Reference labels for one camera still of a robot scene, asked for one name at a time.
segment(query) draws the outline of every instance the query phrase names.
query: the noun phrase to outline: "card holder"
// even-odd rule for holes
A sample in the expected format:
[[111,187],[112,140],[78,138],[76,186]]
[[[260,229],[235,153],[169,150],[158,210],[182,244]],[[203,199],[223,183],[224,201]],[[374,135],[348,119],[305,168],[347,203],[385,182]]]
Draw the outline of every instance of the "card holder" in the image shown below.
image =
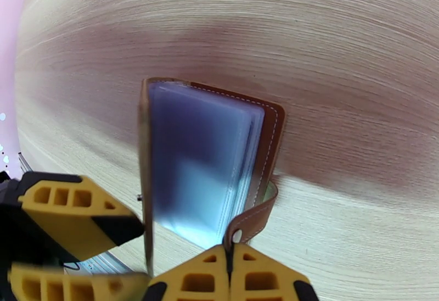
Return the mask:
[[272,204],[243,214],[263,202],[283,108],[175,79],[148,80],[148,97],[154,220],[205,249],[231,236],[233,221],[242,241],[262,230]]

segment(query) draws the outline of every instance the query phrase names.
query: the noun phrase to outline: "wooden table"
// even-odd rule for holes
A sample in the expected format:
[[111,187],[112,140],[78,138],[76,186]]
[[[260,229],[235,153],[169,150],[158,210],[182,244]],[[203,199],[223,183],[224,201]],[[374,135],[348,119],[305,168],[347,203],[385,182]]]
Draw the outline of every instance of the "wooden table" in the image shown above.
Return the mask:
[[[439,0],[27,0],[22,151],[140,213],[141,79],[269,98],[288,112],[280,197],[252,245],[322,300],[437,301],[438,50]],[[156,234],[158,273],[200,252]],[[113,252],[143,267],[141,239]]]

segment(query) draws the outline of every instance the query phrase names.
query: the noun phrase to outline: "leather cover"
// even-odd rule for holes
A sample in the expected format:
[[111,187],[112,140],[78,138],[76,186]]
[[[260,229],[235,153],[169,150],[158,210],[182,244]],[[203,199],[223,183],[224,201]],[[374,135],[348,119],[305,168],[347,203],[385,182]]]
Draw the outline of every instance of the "leather cover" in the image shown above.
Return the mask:
[[236,99],[237,101],[263,108],[263,123],[259,135],[254,167],[251,173],[248,195],[245,200],[244,212],[231,220],[224,238],[224,245],[229,246],[232,244],[232,237],[235,231],[240,230],[242,237],[239,242],[247,242],[265,227],[277,196],[277,188],[274,184],[270,183],[269,179],[274,168],[284,126],[284,109],[275,103],[197,82],[169,78],[153,78],[148,80],[148,86],[157,82],[176,82],[207,93]]
[[154,224],[153,197],[151,189],[151,128],[149,123],[148,82],[142,81],[137,109],[138,155],[140,186],[142,188],[143,225],[145,226],[144,245],[148,274],[154,276]]

